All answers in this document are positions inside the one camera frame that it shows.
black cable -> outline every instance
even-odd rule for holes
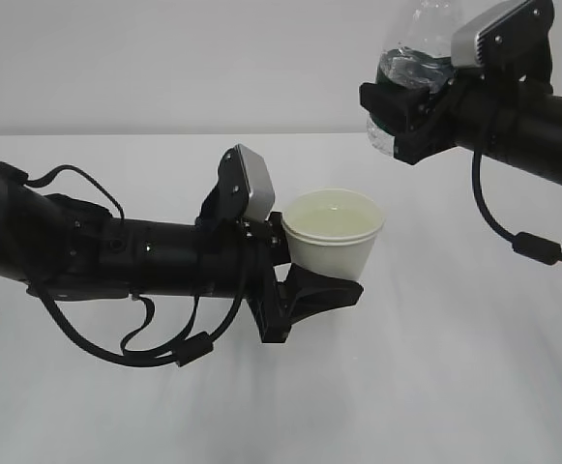
[[[246,262],[246,239],[240,235],[238,240],[240,241],[240,276],[238,277],[238,289],[235,294],[235,298],[233,299],[233,303],[231,304],[231,308],[224,316],[221,324],[212,332],[210,336],[212,341],[218,340],[229,328],[235,316],[240,309],[240,305],[242,304],[242,300],[244,300],[244,295],[246,293],[246,285],[248,280],[248,263]]]
[[[117,208],[119,212],[119,220],[120,220],[120,227],[123,229],[124,223],[126,221],[126,215],[124,214],[124,209],[119,204],[119,202],[111,195],[106,188],[100,185],[100,183],[87,174],[85,171],[80,169],[79,167],[72,166],[70,164],[62,164],[61,166],[57,166],[45,175],[43,175],[39,179],[35,179],[32,181],[25,182],[25,185],[31,187],[32,189],[41,189],[42,187],[48,186],[51,182],[55,180],[57,175],[63,171],[73,171],[76,174],[84,177],[91,185],[93,185],[96,189],[98,189],[102,195],[104,195],[114,206]]]
[[[126,345],[128,345],[128,343],[138,334],[140,334],[143,329],[145,329],[147,326],[150,325],[150,323],[152,322],[152,319],[154,318],[154,314],[156,312],[155,306],[154,306],[154,302],[152,302],[149,298],[145,298],[145,297],[137,297],[138,300],[141,300],[143,302],[143,304],[145,305],[145,320],[143,321],[143,324],[141,324],[141,326],[128,333],[121,341],[121,343],[119,344],[119,347],[122,350],[122,353],[125,356],[129,356],[129,357],[139,357],[139,358],[145,358],[145,357],[152,357],[152,358],[156,358],[158,356],[164,355],[168,352],[174,351],[175,347],[182,341],[186,340],[186,338],[188,338],[188,336],[191,334],[192,331],[192,327],[194,326],[194,320],[196,319],[196,310],[199,306],[199,296],[195,296],[194,297],[194,306],[192,308],[192,314],[191,317],[188,321],[188,323],[186,324],[186,327],[179,332],[177,335],[175,335],[173,338],[171,338],[170,340],[167,341],[167,343],[163,343],[160,346],[157,346],[156,348],[152,348],[149,350],[129,350],[126,348]]]
[[[491,128],[496,115],[497,109],[494,109],[488,117],[488,121],[481,128],[476,144],[474,145],[474,156],[472,157],[472,192],[474,193],[476,206],[478,206],[478,210],[488,226],[504,240],[511,242],[515,236],[506,230],[491,214],[485,202],[481,184],[481,161],[483,159],[483,151],[488,143],[488,138],[490,137]]]
[[[488,116],[486,123],[481,128],[478,139],[474,145],[474,156],[472,157],[472,192],[474,194],[476,206],[488,226],[491,227],[497,235],[513,244],[513,250],[515,252],[545,264],[553,265],[558,261],[562,262],[562,248],[559,244],[526,232],[514,235],[493,217],[487,207],[481,184],[481,161],[486,145],[491,138],[497,111],[497,106],[495,106]]]

robotic arm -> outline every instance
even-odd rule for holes
[[[455,146],[473,151],[474,197],[488,225],[515,252],[550,265],[562,261],[561,246],[502,227],[485,203],[480,167],[486,155],[562,185],[562,97],[550,85],[553,21],[551,0],[500,3],[455,33],[455,75],[437,95],[381,74],[360,89],[362,107],[395,138],[395,159],[416,164]]]
[[[42,196],[60,172],[84,176],[116,206],[104,207],[61,194]],[[281,214],[272,212],[274,189],[261,156],[238,145],[222,157],[218,182],[194,225],[127,219],[93,178],[60,166],[41,179],[0,163],[0,276],[28,285],[64,334],[88,353],[111,363],[151,367],[185,365],[210,353],[246,299],[261,340],[284,343],[293,324],[329,309],[357,303],[362,287],[292,265],[285,282],[275,267],[290,263]],[[127,343],[150,322],[153,302],[143,295],[194,296],[187,327],[167,343],[132,351]],[[141,300],[144,324],[129,333],[115,354],[78,333],[56,301]],[[233,304],[212,333],[191,335],[200,297]]]

white table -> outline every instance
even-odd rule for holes
[[[130,369],[74,347],[20,284],[0,278],[1,463],[562,464],[562,265],[522,258],[473,204],[469,154],[406,166],[361,134],[0,137],[0,160],[88,170],[129,218],[192,223],[224,151],[265,157],[277,209],[323,187],[358,189],[388,214],[360,303],[258,341],[242,308],[214,353]],[[485,162],[500,220],[562,242],[562,188]],[[63,174],[46,192],[102,204]],[[188,299],[158,299],[133,344],[165,341]],[[229,301],[202,302],[214,328]],[[116,350],[140,324],[130,301],[63,304]]]

plastic bottle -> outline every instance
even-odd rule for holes
[[[445,57],[453,34],[463,25],[461,0],[406,0],[396,26],[387,35],[379,60],[377,82],[389,79],[406,88],[429,87],[437,93],[452,76]],[[371,119],[370,143],[391,156],[395,140]]]

paper cup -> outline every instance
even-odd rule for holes
[[[291,261],[323,276],[357,281],[384,214],[362,193],[330,188],[297,198],[282,214]]]

